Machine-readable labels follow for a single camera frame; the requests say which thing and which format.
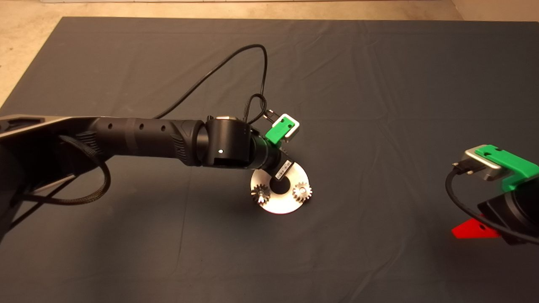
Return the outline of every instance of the green 3d-printed part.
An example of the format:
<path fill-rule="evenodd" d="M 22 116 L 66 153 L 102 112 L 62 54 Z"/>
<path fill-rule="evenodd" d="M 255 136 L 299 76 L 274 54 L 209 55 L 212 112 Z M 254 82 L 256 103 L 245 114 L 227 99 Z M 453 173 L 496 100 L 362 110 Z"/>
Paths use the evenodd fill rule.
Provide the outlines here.
<path fill-rule="evenodd" d="M 266 133 L 266 139 L 268 139 L 271 143 L 277 144 L 279 141 L 281 141 L 282 138 L 285 137 L 286 133 L 290 131 L 292 127 L 294 127 L 295 123 L 292 122 L 289 118 L 283 117 L 279 123 L 277 123 L 274 127 L 272 127 L 268 132 Z"/>
<path fill-rule="evenodd" d="M 539 166 L 494 145 L 478 148 L 475 153 L 513 172 L 502 180 L 504 192 L 512 191 L 517 185 L 539 176 Z"/>

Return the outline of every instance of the gray tablecloth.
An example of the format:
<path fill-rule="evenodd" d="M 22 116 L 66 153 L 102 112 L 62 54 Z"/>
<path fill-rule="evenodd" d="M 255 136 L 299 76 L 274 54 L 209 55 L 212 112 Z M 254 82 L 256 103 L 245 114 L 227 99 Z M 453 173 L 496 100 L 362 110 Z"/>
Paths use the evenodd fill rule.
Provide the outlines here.
<path fill-rule="evenodd" d="M 467 216 L 443 186 L 479 144 L 539 162 L 537 23 L 64 18 L 0 114 L 148 118 L 250 43 L 268 48 L 269 107 L 301 122 L 286 149 L 312 200 L 271 215 L 249 171 L 114 157 L 104 198 L 5 236 L 1 302 L 537 300 L 539 249 L 454 239 Z M 241 116 L 261 67 L 240 55 L 168 118 Z M 470 204 L 500 192 L 455 188 Z"/>

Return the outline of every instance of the barcode label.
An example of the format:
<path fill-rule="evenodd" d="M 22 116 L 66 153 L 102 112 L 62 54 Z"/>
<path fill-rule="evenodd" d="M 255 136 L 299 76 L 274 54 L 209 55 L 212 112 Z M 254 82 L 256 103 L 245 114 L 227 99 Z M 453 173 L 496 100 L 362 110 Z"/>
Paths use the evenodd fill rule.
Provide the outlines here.
<path fill-rule="evenodd" d="M 292 162 L 286 160 L 285 164 L 283 164 L 281 169 L 279 169 L 279 171 L 275 174 L 275 178 L 277 178 L 277 180 L 281 180 L 282 176 L 288 171 L 291 165 Z"/>

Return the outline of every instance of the gear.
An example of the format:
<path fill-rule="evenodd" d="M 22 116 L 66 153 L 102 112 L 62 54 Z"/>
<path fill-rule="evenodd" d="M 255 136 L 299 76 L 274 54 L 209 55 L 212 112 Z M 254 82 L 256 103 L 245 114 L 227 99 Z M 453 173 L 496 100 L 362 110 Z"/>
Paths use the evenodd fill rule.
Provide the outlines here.
<path fill-rule="evenodd" d="M 294 199 L 300 203 L 305 202 L 313 195 L 313 190 L 309 186 L 309 184 L 305 182 L 300 182 L 294 186 L 294 189 L 292 190 L 292 195 L 294 196 Z"/>
<path fill-rule="evenodd" d="M 270 189 L 264 184 L 259 184 L 251 190 L 251 196 L 259 205 L 266 204 L 270 200 Z"/>

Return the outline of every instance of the metal disc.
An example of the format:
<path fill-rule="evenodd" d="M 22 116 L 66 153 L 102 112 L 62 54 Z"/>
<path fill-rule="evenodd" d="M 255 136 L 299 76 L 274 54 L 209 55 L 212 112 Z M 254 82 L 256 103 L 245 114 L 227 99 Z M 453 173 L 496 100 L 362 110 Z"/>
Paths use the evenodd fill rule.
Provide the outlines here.
<path fill-rule="evenodd" d="M 270 187 L 269 183 L 271 176 L 267 172 L 261 169 L 257 169 L 253 172 L 253 176 L 251 177 L 251 190 L 257 185 L 263 184 L 268 186 L 271 192 L 269 200 L 264 204 L 260 204 L 260 207 L 274 214 L 282 215 L 293 212 L 303 205 L 302 202 L 298 202 L 294 198 L 293 189 L 296 184 L 301 182 L 309 184 L 307 174 L 299 164 L 294 163 L 288 172 L 286 172 L 285 176 L 290 181 L 290 188 L 284 194 L 276 194 Z"/>

